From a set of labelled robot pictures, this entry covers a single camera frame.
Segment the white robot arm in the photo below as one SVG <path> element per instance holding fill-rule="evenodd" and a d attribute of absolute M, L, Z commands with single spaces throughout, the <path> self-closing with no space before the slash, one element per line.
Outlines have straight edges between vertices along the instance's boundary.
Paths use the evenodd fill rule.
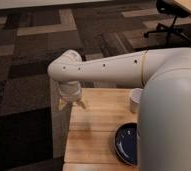
<path fill-rule="evenodd" d="M 90 61 L 67 50 L 49 64 L 47 72 L 68 102 L 81 98 L 82 81 L 140 88 L 139 171 L 191 171 L 191 47 L 150 49 Z"/>

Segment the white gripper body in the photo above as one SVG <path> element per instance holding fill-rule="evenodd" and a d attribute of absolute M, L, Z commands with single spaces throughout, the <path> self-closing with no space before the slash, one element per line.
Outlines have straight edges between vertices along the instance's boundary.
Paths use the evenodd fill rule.
<path fill-rule="evenodd" d="M 78 81 L 59 84 L 59 94 L 67 102 L 75 102 L 81 98 L 82 90 Z"/>

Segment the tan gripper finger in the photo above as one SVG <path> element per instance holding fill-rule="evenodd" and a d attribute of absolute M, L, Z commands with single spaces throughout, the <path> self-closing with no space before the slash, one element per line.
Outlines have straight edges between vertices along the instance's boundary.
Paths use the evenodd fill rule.
<path fill-rule="evenodd" d="M 58 104 L 58 109 L 59 110 L 63 110 L 66 107 L 66 105 L 67 105 L 67 102 L 62 100 L 62 99 L 60 99 L 59 100 L 59 104 Z"/>
<path fill-rule="evenodd" d="M 82 98 L 78 99 L 76 101 L 76 103 L 77 103 L 78 106 L 82 107 L 83 109 L 87 108 L 87 105 L 86 105 L 85 101 Z"/>

